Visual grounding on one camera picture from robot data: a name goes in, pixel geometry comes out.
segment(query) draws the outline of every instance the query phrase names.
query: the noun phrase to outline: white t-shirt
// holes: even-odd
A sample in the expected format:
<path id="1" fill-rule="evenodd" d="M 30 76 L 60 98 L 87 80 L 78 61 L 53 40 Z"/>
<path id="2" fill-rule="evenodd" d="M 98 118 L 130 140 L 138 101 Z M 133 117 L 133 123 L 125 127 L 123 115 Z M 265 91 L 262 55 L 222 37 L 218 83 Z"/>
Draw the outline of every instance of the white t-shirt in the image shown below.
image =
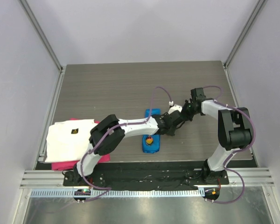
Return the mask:
<path id="1" fill-rule="evenodd" d="M 49 127 L 45 162 L 80 160 L 89 145 L 93 119 L 56 122 Z"/>

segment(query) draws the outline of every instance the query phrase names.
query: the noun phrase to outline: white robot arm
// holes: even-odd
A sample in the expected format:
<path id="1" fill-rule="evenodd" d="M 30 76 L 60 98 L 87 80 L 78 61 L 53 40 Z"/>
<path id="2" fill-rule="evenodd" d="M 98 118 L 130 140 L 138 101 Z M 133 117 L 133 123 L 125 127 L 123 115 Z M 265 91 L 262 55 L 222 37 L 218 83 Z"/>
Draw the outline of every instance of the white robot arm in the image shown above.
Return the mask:
<path id="1" fill-rule="evenodd" d="M 186 100 L 183 106 L 173 105 L 162 115 L 136 120 L 117 119 L 114 114 L 106 117 L 91 130 L 88 153 L 78 162 L 78 173 L 81 176 L 90 175 L 101 156 L 112 152 L 124 138 L 144 134 L 173 136 L 181 123 L 192 121 L 194 115 L 200 113 L 218 120 L 220 144 L 203 166 L 205 180 L 217 178 L 237 151 L 250 144 L 253 138 L 252 127 L 241 113 L 219 105 L 213 99 L 207 99 L 203 88 L 191 90 L 191 96 L 192 99 Z M 238 109 L 249 116 L 246 108 Z"/>

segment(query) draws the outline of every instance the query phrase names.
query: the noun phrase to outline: purple cable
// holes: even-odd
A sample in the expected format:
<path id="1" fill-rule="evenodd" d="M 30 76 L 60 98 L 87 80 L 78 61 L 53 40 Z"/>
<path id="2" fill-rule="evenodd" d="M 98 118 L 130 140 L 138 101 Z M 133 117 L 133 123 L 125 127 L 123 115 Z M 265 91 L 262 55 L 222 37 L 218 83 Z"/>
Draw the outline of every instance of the purple cable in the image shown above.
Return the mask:
<path id="1" fill-rule="evenodd" d="M 84 179 L 84 181 L 85 181 L 89 186 L 92 186 L 93 188 L 99 189 L 99 190 L 106 190 L 105 192 L 103 192 L 102 194 L 100 194 L 100 195 L 98 195 L 98 196 L 96 196 L 96 197 L 86 199 L 85 202 L 90 202 L 90 201 L 96 200 L 96 199 L 100 198 L 102 195 L 108 193 L 108 192 L 111 190 L 111 188 L 109 188 L 109 187 L 108 187 L 108 188 L 102 188 L 102 187 L 95 186 L 95 185 L 93 185 L 92 183 L 90 183 L 90 182 L 86 179 L 86 177 L 85 177 L 85 175 L 84 175 L 84 173 L 83 173 L 83 162 L 84 162 L 86 156 L 89 155 L 89 154 L 91 154 L 91 153 L 93 153 L 93 152 L 99 147 L 99 145 L 103 142 L 103 140 L 109 135 L 109 133 L 110 133 L 112 130 L 114 130 L 115 128 L 118 128 L 118 127 L 120 127 L 120 126 L 127 126 L 127 125 L 142 125 L 142 124 L 145 124 L 146 122 L 148 122 L 148 120 L 149 120 L 150 117 L 151 117 L 151 113 L 152 113 L 152 109 L 153 109 L 154 92 L 155 92 L 156 89 L 162 89 L 162 90 L 164 90 L 164 91 L 167 93 L 167 95 L 169 96 L 170 101 L 172 101 L 172 98 L 171 98 L 169 92 L 168 92 L 165 88 L 163 88 L 163 87 L 161 87 L 161 86 L 155 87 L 155 89 L 154 89 L 154 91 L 153 91 L 153 94 L 152 94 L 152 97 L 151 97 L 151 100 L 150 100 L 149 115 L 148 115 L 148 117 L 147 117 L 146 120 L 141 121 L 141 122 L 123 123 L 123 124 L 118 124 L 118 125 L 115 125 L 115 126 L 111 127 L 111 128 L 103 135 L 103 137 L 98 141 L 98 143 L 94 146 L 94 148 L 93 148 L 92 150 L 87 151 L 87 152 L 83 155 L 83 157 L 82 157 L 82 159 L 81 159 L 81 164 L 80 164 L 80 170 L 81 170 L 81 176 L 82 176 L 82 178 Z"/>
<path id="2" fill-rule="evenodd" d="M 251 126 L 252 126 L 252 129 L 253 129 L 253 137 L 252 137 L 252 140 L 251 140 L 250 144 L 249 144 L 247 147 L 243 148 L 243 149 L 239 149 L 239 150 L 236 150 L 236 151 L 232 152 L 232 154 L 230 154 L 230 155 L 224 160 L 224 162 L 223 162 L 223 167 L 225 168 L 225 170 L 231 171 L 231 172 L 237 174 L 237 175 L 239 176 L 239 178 L 241 179 L 242 184 L 243 184 L 242 192 L 240 193 L 240 195 L 239 195 L 236 199 L 234 199 L 234 200 L 232 200 L 232 201 L 229 201 L 229 202 L 212 201 L 212 200 L 210 200 L 210 199 L 207 199 L 209 202 L 212 202 L 212 203 L 217 203 L 217 204 L 230 204 L 230 203 L 233 203 L 233 202 L 238 201 L 238 200 L 243 196 L 243 194 L 244 194 L 244 192 L 245 192 L 245 182 L 244 182 L 243 177 L 242 177 L 237 171 L 235 171 L 235 170 L 233 170 L 233 169 L 227 168 L 227 167 L 226 167 L 226 164 L 227 164 L 227 162 L 232 158 L 232 156 L 234 155 L 234 153 L 243 152 L 243 151 L 249 149 L 249 148 L 254 144 L 255 138 L 256 138 L 256 128 L 255 128 L 254 123 L 252 122 L 252 120 L 249 118 L 249 116 L 248 116 L 247 114 L 245 114 L 244 112 L 242 112 L 241 110 L 239 110 L 239 109 L 236 108 L 236 107 L 224 105 L 224 104 L 222 104 L 222 103 L 220 103 L 220 102 L 217 101 L 217 99 L 222 95 L 222 89 L 221 89 L 219 86 L 209 85 L 209 86 L 205 86 L 204 88 L 209 88 L 209 87 L 219 88 L 220 91 L 221 91 L 221 92 L 220 92 L 220 95 L 219 95 L 218 97 L 216 97 L 216 99 L 214 100 L 214 103 L 215 103 L 215 104 L 218 104 L 218 105 L 221 105 L 221 106 L 224 106 L 224 107 L 227 107 L 227 108 L 229 108 L 229 109 L 232 109 L 232 110 L 235 110 L 235 111 L 239 112 L 242 116 L 244 116 L 245 118 L 247 118 L 247 120 L 250 122 L 250 124 L 251 124 Z"/>
<path id="3" fill-rule="evenodd" d="M 222 93 L 223 93 L 223 89 L 220 86 L 217 86 L 217 85 L 207 85 L 207 86 L 202 87 L 202 88 L 204 88 L 204 89 L 206 89 L 206 88 L 217 88 L 217 89 L 219 89 L 220 90 L 220 94 L 215 99 L 218 99 L 219 97 L 221 97 Z"/>

